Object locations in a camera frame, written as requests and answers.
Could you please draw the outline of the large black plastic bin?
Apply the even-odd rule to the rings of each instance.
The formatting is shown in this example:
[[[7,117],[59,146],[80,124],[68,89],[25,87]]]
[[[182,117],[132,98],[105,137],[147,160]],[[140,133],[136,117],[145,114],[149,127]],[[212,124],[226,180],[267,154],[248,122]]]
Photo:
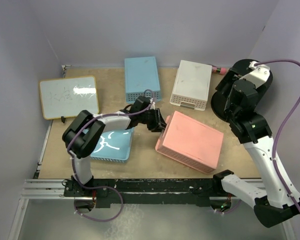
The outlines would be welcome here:
[[[234,81],[227,96],[224,107],[224,117],[219,117],[225,122],[248,121],[248,119],[252,118],[256,114],[255,109],[257,105],[273,82],[273,73],[271,70],[267,81],[258,88],[256,88],[252,82],[240,79],[242,76],[251,72],[248,67],[252,61],[257,60],[249,58],[241,59],[231,67],[237,69],[238,75],[235,75],[235,77],[238,77],[238,79]],[[215,113],[215,93],[211,98],[211,108]]]

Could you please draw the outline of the pink perforated basket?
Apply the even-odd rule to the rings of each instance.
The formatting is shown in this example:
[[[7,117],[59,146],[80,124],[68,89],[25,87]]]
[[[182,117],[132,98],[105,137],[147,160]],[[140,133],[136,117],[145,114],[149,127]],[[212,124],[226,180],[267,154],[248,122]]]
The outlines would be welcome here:
[[[224,134],[179,111],[166,119],[155,150],[204,174],[217,169]]]

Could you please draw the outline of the blue perforated basket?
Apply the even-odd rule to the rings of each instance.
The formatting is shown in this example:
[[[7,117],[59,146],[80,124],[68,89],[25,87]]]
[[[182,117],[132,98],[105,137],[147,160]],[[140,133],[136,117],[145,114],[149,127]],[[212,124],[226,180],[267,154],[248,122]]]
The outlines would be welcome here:
[[[125,100],[133,103],[145,90],[151,90],[157,102],[162,100],[157,61],[154,56],[124,59]]]

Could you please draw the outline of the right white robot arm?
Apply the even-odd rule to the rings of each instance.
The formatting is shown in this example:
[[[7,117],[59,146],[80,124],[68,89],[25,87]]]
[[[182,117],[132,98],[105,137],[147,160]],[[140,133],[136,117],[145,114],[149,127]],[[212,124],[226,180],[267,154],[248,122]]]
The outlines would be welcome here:
[[[264,70],[261,86],[249,81],[250,73],[242,75],[230,68],[211,98],[213,112],[227,122],[251,156],[265,189],[259,189],[230,170],[214,175],[212,190],[218,196],[235,195],[249,205],[257,219],[267,228],[300,215],[300,193],[289,179],[274,147],[272,131],[266,119],[255,112],[262,91],[271,82],[272,73]]]

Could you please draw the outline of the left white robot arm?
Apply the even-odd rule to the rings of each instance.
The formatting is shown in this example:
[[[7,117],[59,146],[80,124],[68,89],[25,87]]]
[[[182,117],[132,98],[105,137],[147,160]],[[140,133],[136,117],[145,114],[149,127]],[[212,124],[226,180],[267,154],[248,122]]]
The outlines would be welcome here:
[[[62,135],[70,155],[75,190],[81,196],[93,191],[93,175],[89,156],[105,132],[128,130],[138,124],[146,125],[151,132],[163,132],[167,124],[152,98],[140,95],[133,104],[114,113],[93,115],[82,110]]]

